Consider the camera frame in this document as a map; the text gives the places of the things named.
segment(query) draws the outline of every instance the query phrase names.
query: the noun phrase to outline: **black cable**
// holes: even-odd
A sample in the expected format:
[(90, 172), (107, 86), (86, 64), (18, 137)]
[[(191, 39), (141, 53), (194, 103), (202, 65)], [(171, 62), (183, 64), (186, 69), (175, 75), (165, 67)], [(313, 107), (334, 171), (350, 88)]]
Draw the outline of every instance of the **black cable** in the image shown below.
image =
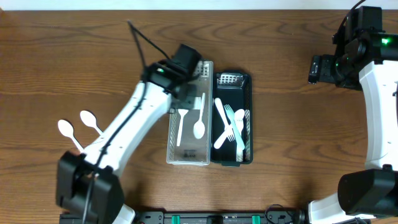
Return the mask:
[(164, 57), (166, 57), (167, 59), (170, 59), (170, 57), (162, 50), (160, 49), (160, 47), (156, 46), (156, 44), (154, 44), (152, 41), (150, 41), (146, 36), (144, 36), (144, 34), (142, 34), (137, 28), (135, 28), (132, 24), (131, 21), (127, 21), (127, 23), (130, 26), (130, 29), (133, 31), (136, 31), (136, 33), (138, 33), (144, 40), (146, 40), (149, 44), (151, 44), (154, 48), (156, 48), (158, 51), (160, 51)]
[(352, 8), (348, 11), (347, 15), (344, 17), (343, 21), (341, 22), (341, 24), (340, 24), (340, 26), (339, 26), (339, 28), (338, 28), (338, 30), (337, 30), (337, 34), (339, 34), (339, 33), (341, 32), (341, 29), (343, 28), (344, 23), (347, 21), (347, 17), (352, 13), (352, 11), (353, 11), (354, 9), (356, 9), (360, 4), (362, 4), (362, 3), (365, 2), (365, 1), (366, 1), (366, 0), (360, 0), (358, 3), (355, 4), (354, 7), (352, 7)]
[(129, 116), (127, 116), (127, 118), (123, 121), (123, 123), (120, 124), (120, 126), (117, 128), (117, 130), (115, 130), (115, 132), (111, 135), (111, 137), (108, 139), (108, 141), (102, 147), (101, 153), (99, 154), (97, 162), (94, 165), (93, 173), (92, 173), (91, 179), (90, 179), (90, 184), (89, 184), (89, 186), (87, 188), (87, 196), (86, 196), (86, 202), (85, 202), (85, 209), (84, 209), (84, 212), (83, 212), (82, 224), (86, 223), (87, 213), (88, 213), (88, 210), (90, 209), (89, 206), (90, 206), (90, 201), (91, 201), (91, 195), (93, 193), (94, 179), (95, 179), (95, 175), (98, 173), (99, 166), (101, 164), (101, 160), (102, 160), (103, 156), (106, 154), (106, 150), (107, 150), (108, 146), (111, 145), (112, 140), (116, 137), (118, 132), (120, 132), (120, 130), (122, 130), (123, 126), (130, 120), (130, 118), (134, 115), (134, 113), (141, 107), (141, 104), (144, 101), (144, 97), (145, 97), (146, 92), (147, 92), (147, 71), (146, 71), (147, 67), (146, 67), (145, 60), (144, 60), (144, 54), (142, 53), (142, 49), (141, 49), (141, 46), (139, 44), (139, 41), (138, 41), (138, 38), (137, 38), (137, 35), (136, 35), (135, 27), (133, 26), (131, 21), (128, 21), (128, 24), (129, 24), (130, 28), (132, 28), (131, 32), (132, 32), (132, 35), (134, 37), (134, 40), (136, 42), (136, 45), (137, 45), (137, 48), (138, 48), (138, 51), (139, 51), (139, 55), (140, 55), (140, 58), (141, 58), (142, 66), (144, 67), (144, 75), (142, 77), (143, 82), (145, 83), (144, 90), (142, 91), (141, 99), (138, 101), (136, 107), (129, 114)]
[(271, 224), (276, 224), (276, 223), (274, 223), (273, 221), (269, 220), (269, 218), (268, 218), (268, 211), (269, 211), (269, 209), (272, 208), (272, 207), (275, 207), (275, 206), (281, 207), (281, 208), (284, 210), (284, 212), (286, 212), (286, 213), (292, 218), (292, 222), (294, 221), (293, 215), (290, 214), (290, 213), (285, 209), (285, 207), (283, 207), (283, 206), (281, 206), (281, 205), (279, 205), (279, 204), (272, 204), (272, 205), (270, 205), (270, 206), (267, 208), (267, 210), (264, 212), (264, 216), (266, 217), (266, 220), (267, 220), (269, 223), (271, 223)]

